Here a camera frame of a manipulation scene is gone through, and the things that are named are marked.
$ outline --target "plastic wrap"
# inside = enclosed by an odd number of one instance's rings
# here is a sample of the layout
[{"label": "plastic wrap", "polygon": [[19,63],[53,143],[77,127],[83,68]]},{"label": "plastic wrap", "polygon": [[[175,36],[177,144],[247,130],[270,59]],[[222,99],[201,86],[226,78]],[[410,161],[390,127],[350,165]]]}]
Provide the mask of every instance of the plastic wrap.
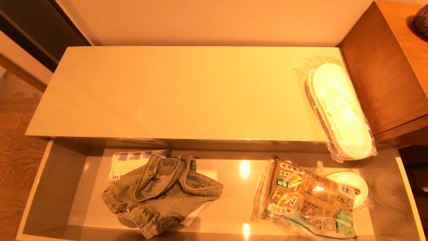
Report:
[{"label": "plastic wrap", "polygon": [[273,159],[254,197],[252,221],[324,239],[356,239],[353,205],[358,190]]},{"label": "plastic wrap", "polygon": [[166,156],[167,153],[168,150],[116,152],[112,156],[108,182],[117,182],[126,173],[147,164],[152,154]]},{"label": "plastic wrap", "polygon": [[342,163],[377,154],[354,86],[340,61],[314,59],[298,72],[298,78],[334,160]]}]

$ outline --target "drawer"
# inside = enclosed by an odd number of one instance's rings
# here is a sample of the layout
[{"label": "drawer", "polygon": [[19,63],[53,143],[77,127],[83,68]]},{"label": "drawer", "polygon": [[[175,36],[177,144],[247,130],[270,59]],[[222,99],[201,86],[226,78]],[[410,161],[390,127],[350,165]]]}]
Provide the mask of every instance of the drawer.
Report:
[{"label": "drawer", "polygon": [[[18,240],[144,240],[139,230],[125,227],[117,220],[101,194],[108,186],[113,153],[152,145],[147,140],[132,145],[99,143],[49,141],[24,211]],[[224,190],[218,200],[204,206],[191,227],[180,225],[152,240],[284,240],[286,234],[272,222],[250,221],[253,198],[272,155],[321,175],[349,169],[360,173],[369,186],[370,205],[355,213],[359,240],[424,240],[398,151],[392,146],[380,149],[375,157],[340,164],[328,152],[297,152],[293,147],[287,152],[172,148],[173,157],[194,155],[199,158],[198,169],[217,170]]]}]

